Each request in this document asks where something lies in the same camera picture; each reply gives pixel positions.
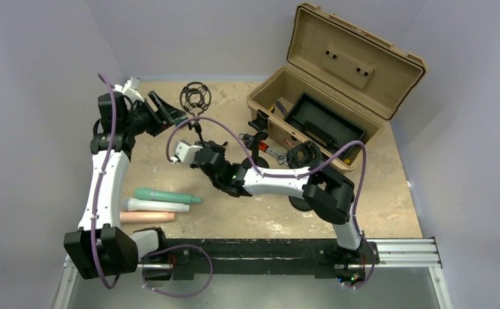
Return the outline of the black tripod mic stand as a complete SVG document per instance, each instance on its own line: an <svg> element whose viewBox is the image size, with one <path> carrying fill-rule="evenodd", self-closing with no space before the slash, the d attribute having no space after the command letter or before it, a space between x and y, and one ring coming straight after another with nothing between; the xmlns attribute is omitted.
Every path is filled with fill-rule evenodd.
<svg viewBox="0 0 500 309"><path fill-rule="evenodd" d="M206 112L212 102L212 94L207 85L193 81L182 88L179 102L182 109L194 118Z"/></svg>

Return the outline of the round base clip stand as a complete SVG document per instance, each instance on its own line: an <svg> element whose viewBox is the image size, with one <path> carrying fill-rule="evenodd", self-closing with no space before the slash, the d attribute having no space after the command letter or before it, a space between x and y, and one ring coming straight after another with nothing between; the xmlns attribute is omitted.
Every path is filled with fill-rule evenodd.
<svg viewBox="0 0 500 309"><path fill-rule="evenodd" d="M245 147L251 151L251 159L258 167L269 168L268 162L259 155L261 144L268 138L268 133L264 131L257 132L254 135L240 133L239 138L243 141Z"/></svg>

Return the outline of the green microphone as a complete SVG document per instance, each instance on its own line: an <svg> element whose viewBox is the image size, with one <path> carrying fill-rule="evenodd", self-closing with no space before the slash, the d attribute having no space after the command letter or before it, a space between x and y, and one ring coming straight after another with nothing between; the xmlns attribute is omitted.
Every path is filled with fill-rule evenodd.
<svg viewBox="0 0 500 309"><path fill-rule="evenodd" d="M193 204L203 203L203 199L191 194L159 191L150 188L137 188L134 197L139 200L164 201L171 203Z"/></svg>

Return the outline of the round base shock mount stand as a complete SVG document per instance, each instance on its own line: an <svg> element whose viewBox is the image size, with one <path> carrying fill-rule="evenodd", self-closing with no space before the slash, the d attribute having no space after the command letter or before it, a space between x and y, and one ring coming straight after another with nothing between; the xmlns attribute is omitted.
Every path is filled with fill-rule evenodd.
<svg viewBox="0 0 500 309"><path fill-rule="evenodd" d="M311 167L313 169L326 161L320 147L312 141L307 141L290 149L286 154L286 159L290 169L302 167ZM311 207L304 199L293 196L289 196L288 199L296 210L301 212L311 211Z"/></svg>

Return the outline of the white microphone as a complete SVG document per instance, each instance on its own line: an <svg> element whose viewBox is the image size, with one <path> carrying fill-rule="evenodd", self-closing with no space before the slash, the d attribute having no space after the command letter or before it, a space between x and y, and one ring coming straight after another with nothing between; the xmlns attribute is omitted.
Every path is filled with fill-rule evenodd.
<svg viewBox="0 0 500 309"><path fill-rule="evenodd" d="M173 203L166 201L138 200L136 198L125 199L122 210L126 212L174 212L183 213L190 211L190 205L184 203Z"/></svg>

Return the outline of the pink microphone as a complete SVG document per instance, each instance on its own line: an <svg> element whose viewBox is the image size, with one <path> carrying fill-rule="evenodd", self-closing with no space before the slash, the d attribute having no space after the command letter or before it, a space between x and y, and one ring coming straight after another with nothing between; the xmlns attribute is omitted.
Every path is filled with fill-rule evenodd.
<svg viewBox="0 0 500 309"><path fill-rule="evenodd" d="M121 212L121 224L159 224L170 223L176 220L173 212Z"/></svg>

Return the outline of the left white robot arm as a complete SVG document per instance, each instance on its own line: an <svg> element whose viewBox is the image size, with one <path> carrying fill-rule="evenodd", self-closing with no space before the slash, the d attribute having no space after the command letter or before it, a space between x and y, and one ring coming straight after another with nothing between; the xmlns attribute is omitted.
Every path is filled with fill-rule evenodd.
<svg viewBox="0 0 500 309"><path fill-rule="evenodd" d="M148 258L165 261L169 246L161 228L132 236L120 228L122 185L136 136L157 136L185 117L185 112L149 92L150 100L110 91L97 98L100 118L93 126L90 149L93 175L84 214L74 232L64 236L64 248L83 279L132 273Z"/></svg>

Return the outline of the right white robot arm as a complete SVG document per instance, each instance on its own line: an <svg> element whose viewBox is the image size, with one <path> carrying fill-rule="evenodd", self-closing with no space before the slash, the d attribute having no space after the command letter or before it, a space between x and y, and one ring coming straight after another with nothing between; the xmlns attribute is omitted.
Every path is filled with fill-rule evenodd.
<svg viewBox="0 0 500 309"><path fill-rule="evenodd" d="M328 161L296 169L245 167L231 164L223 146L203 142L190 145L180 160L201 170L214 188L229 196L272 194L305 201L335 231L337 245L327 257L342 263L372 260L372 254L364 253L369 243L356 219L362 187L330 167Z"/></svg>

